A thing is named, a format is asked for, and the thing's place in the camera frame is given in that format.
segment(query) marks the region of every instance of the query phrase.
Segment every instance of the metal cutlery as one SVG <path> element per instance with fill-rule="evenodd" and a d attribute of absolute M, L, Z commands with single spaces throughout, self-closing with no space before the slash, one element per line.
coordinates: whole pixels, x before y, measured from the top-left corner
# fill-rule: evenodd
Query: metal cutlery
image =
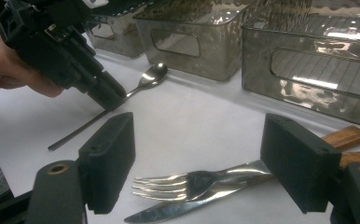
<path fill-rule="evenodd" d="M 279 136 L 287 136 L 287 137 L 284 139 L 284 144 L 281 144 L 280 146 L 274 145 L 275 147 L 278 147 L 277 148 L 278 150 L 280 150 L 281 147 L 291 147 L 294 150 L 300 149 L 302 151 L 304 151 L 307 148 L 311 148 L 312 150 L 315 150 L 318 154 L 321 154 L 321 156 L 324 156 L 326 155 L 326 153 L 329 153 L 329 151 L 332 150 L 330 149 L 332 147 L 336 147 L 338 149 L 347 149 L 350 147 L 360 145 L 360 129 L 356 128 L 355 126 L 350 126 L 340 131 L 326 135 L 325 137 L 323 137 L 323 140 L 326 141 L 325 143 L 317 136 L 315 136 L 313 133 L 310 133 L 308 130 L 303 129 L 300 125 L 297 126 L 296 124 L 295 126 L 297 126 L 297 128 L 294 129 L 293 127 L 295 122 L 292 121 L 291 119 L 286 119 L 284 117 L 276 116 L 272 114 L 268 114 L 267 119 L 269 120 L 268 122 L 274 122 L 278 124 L 278 126 L 273 127 L 274 130 L 270 130 L 269 132 L 267 132 L 269 133 L 267 136 L 265 135 L 266 132 L 264 128 L 264 135 L 262 142 L 262 147 L 264 148 L 266 148 L 266 146 L 264 146 L 265 141 L 269 142 L 272 139 L 272 137 L 278 138 Z M 301 157 L 302 158 L 299 158 L 301 161 L 310 160 L 308 156 L 301 156 Z M 353 160 L 352 158 L 347 158 L 347 161 L 341 163 L 340 165 L 338 161 L 338 166 L 343 168 L 344 166 L 347 166 L 348 162 L 351 161 L 358 161 L 358 159 L 354 158 Z M 251 163 L 258 164 L 259 162 L 264 165 L 262 167 L 265 167 L 265 163 L 263 161 L 254 161 Z M 292 172 L 299 173 L 297 169 L 293 170 Z M 270 170 L 268 170 L 267 167 L 265 167 L 264 173 L 270 174 Z M 197 208 L 201 208 L 202 206 L 208 203 L 211 203 L 220 198 L 228 196 L 231 193 L 234 193 L 240 189 L 247 188 L 248 186 L 253 184 L 261 183 L 266 179 L 267 178 L 261 178 L 261 175 L 247 175 L 247 176 L 238 176 L 236 178 L 224 179 L 222 181 L 215 183 L 212 186 L 208 186 L 207 187 L 208 190 L 200 197 L 197 197 L 194 200 L 190 200 L 190 201 L 183 200 L 174 203 L 173 202 L 160 203 L 156 206 L 148 208 L 135 215 L 127 217 L 124 219 L 124 221 L 128 223 L 152 223 L 152 222 L 168 220 L 174 217 L 179 217 Z"/>
<path fill-rule="evenodd" d="M 142 77 L 139 80 L 139 84 L 135 89 L 130 91 L 123 101 L 127 101 L 131 96 L 133 96 L 136 92 L 141 90 L 147 90 L 154 88 L 158 86 L 165 78 L 166 74 L 168 72 L 168 68 L 165 64 L 159 63 L 151 66 L 147 71 L 145 71 L 142 74 Z M 82 133 L 84 130 L 89 128 L 93 123 L 95 123 L 97 120 L 101 119 L 102 117 L 106 116 L 108 113 L 110 113 L 109 110 L 105 110 L 104 112 L 97 115 L 95 118 L 91 119 L 87 123 L 85 123 L 83 126 L 79 127 L 77 130 L 75 130 L 72 133 L 69 133 L 66 135 L 63 139 L 59 140 L 58 142 L 52 144 L 48 147 L 49 150 L 53 151 L 58 149 L 59 147 L 63 146 L 65 143 L 76 137 L 79 133 Z"/>
<path fill-rule="evenodd" d="M 215 183 L 234 182 L 237 177 L 270 179 L 273 175 L 262 161 L 253 161 L 217 172 L 195 171 L 181 175 L 135 178 L 133 183 L 138 185 L 132 187 L 143 192 L 132 194 L 167 202 L 192 201 L 206 193 Z"/>
<path fill-rule="evenodd" d="M 155 223 L 180 217 L 208 203 L 226 197 L 241 189 L 262 183 L 268 179 L 266 176 L 243 176 L 234 178 L 231 183 L 216 183 L 207 190 L 198 200 L 182 201 L 178 203 L 164 202 L 147 208 L 139 213 L 124 219 L 127 223 Z"/>
<path fill-rule="evenodd" d="M 360 129 L 349 126 L 331 133 L 323 139 L 333 147 L 347 149 L 360 144 Z M 261 160 L 249 162 L 217 172 L 195 171 L 181 175 L 135 178 L 132 194 L 144 198 L 180 202 L 192 201 L 203 195 L 217 182 L 231 181 L 240 176 L 273 178 Z"/>

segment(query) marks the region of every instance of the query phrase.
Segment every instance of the transparent plastic bin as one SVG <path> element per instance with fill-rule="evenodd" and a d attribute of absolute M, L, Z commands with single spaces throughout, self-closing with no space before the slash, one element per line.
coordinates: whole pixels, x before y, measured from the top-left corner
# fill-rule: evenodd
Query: transparent plastic bin
<path fill-rule="evenodd" d="M 97 7 L 84 22 L 87 36 L 95 49 L 137 58 L 145 52 L 142 40 L 132 18 L 155 1 L 109 1 Z"/>
<path fill-rule="evenodd" d="M 360 1 L 275 1 L 243 26 L 242 87 L 360 124 Z"/>
<path fill-rule="evenodd" d="M 137 14 L 151 63 L 224 81 L 242 66 L 242 24 L 270 0 L 167 0 Z"/>

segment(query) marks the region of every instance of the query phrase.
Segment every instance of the knife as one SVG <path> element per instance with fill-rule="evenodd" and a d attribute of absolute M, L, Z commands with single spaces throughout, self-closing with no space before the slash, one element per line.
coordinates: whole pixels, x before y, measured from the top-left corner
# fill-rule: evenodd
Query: knife
<path fill-rule="evenodd" d="M 268 117 L 280 118 L 280 116 L 276 115 L 268 115 Z M 336 131 L 329 135 L 323 137 L 327 143 L 329 143 L 332 147 L 336 147 L 338 149 L 348 149 L 350 147 L 354 147 L 360 145 L 360 129 L 355 126 L 350 126 L 345 129 Z M 340 166 L 346 166 L 348 162 L 352 161 L 351 158 L 346 163 L 342 163 Z M 264 162 L 261 160 L 254 161 L 259 165 L 263 165 L 266 167 Z M 182 216 L 188 212 L 191 212 L 197 208 L 201 208 L 204 205 L 214 202 L 222 197 L 230 195 L 240 189 L 245 189 L 253 184 L 260 183 L 266 179 L 255 179 L 255 176 L 249 176 L 249 179 L 246 179 L 242 183 L 217 183 L 214 185 L 205 195 L 196 199 L 195 201 L 188 202 L 180 202 L 180 203 L 160 203 L 153 207 L 150 207 L 142 212 L 139 212 L 135 215 L 127 217 L 124 219 L 127 223 L 153 223 L 158 221 L 168 220 L 174 217 Z"/>

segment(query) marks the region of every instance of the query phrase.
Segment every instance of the white surface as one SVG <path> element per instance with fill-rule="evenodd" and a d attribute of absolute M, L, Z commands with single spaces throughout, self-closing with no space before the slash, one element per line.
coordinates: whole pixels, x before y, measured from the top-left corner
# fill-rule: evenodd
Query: white surface
<path fill-rule="evenodd" d="M 150 64 L 98 57 L 105 69 L 130 91 Z M 0 90 L 0 165 L 15 196 L 33 187 L 46 164 L 75 160 L 81 146 L 111 116 L 133 112 L 136 160 L 111 214 L 88 213 L 90 224 L 123 219 L 158 202 L 131 195 L 136 176 L 220 170 L 259 159 L 267 112 L 294 119 L 318 135 L 349 123 L 256 96 L 241 87 L 241 71 L 229 82 L 215 82 L 170 70 L 157 88 L 140 91 L 114 113 L 99 120 L 60 149 L 47 147 L 103 111 L 76 89 L 49 99 L 28 88 Z M 329 223 L 326 213 L 303 215 L 283 187 L 271 180 L 168 223 Z"/>

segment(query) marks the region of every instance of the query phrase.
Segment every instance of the person's hand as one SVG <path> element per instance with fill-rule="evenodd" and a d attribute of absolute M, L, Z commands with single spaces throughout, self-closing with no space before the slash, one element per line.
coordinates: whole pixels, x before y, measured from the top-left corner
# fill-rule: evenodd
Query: person's hand
<path fill-rule="evenodd" d="M 15 50 L 9 48 L 0 36 L 0 88 L 14 89 L 29 86 L 49 97 L 61 94 L 63 88 L 26 64 Z"/>

